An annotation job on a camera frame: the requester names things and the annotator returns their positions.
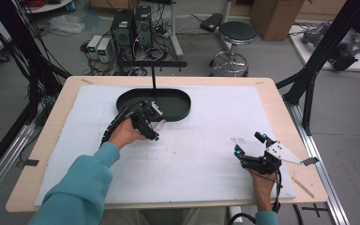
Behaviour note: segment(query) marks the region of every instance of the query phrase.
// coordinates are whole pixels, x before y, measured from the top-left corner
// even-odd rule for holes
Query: stool
[[[216,69],[232,73],[234,77],[236,77],[238,73],[243,73],[243,77],[247,77],[247,59],[235,52],[235,49],[237,45],[250,44],[257,36],[256,30],[244,22],[225,22],[219,27],[218,31],[223,40],[232,45],[229,52],[219,52],[213,57],[209,64],[210,67],[213,67],[213,71],[209,74],[209,77],[215,75]]]

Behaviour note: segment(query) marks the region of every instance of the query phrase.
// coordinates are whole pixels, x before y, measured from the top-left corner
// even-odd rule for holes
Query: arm
[[[113,179],[110,167],[119,150],[144,136],[134,131],[130,119],[121,123],[108,142],[93,156],[80,156],[63,179],[43,199],[29,224],[98,224]]]
[[[277,175],[275,173],[265,176],[256,172],[250,172],[253,179],[254,198],[258,213],[256,213],[256,225],[277,225],[277,213],[272,211],[271,190],[273,189]]]

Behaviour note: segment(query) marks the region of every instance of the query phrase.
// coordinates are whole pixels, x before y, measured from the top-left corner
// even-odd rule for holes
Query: floor
[[[51,17],[61,14],[68,13],[58,9],[55,12],[38,15],[37,21],[43,26]],[[43,40],[57,61],[71,74],[82,75],[88,66],[84,54],[80,52],[81,44],[93,34],[106,33],[111,21],[106,18],[100,19],[88,10],[80,10],[71,15],[87,19],[85,19],[87,25],[84,31],[76,35],[57,31],[45,32]],[[190,22],[195,20],[193,17],[179,19],[178,27],[184,24],[185,28],[197,28],[198,22]],[[232,20],[248,21],[245,18],[232,18]],[[214,35],[178,38],[184,51],[183,60],[188,62],[188,66],[182,71],[174,68],[157,71],[157,75],[208,76],[211,71],[208,66],[210,60],[223,48],[218,38]],[[293,75],[303,66],[288,39],[266,42],[258,37],[252,44],[239,47],[238,52],[248,60],[249,77],[269,77],[279,82]],[[279,92],[284,94],[288,89],[289,87],[285,87]],[[25,107],[26,95],[27,81],[22,77],[13,60],[7,63],[0,62],[0,141]],[[316,81],[311,132],[350,224],[360,224],[360,72],[332,70],[320,72]],[[31,149],[32,145],[24,151],[25,157]],[[8,196],[21,172],[21,168],[13,166],[0,185],[0,224],[13,223],[13,221],[16,221],[16,224],[26,224],[32,216],[32,214],[10,214],[5,209]],[[314,206],[299,205],[305,224],[333,224],[328,212],[317,213],[304,210],[303,207]],[[326,208],[326,204],[318,203],[317,207]],[[243,211],[253,215],[256,208],[244,206]],[[282,206],[278,220],[280,224],[299,224],[291,205]]]

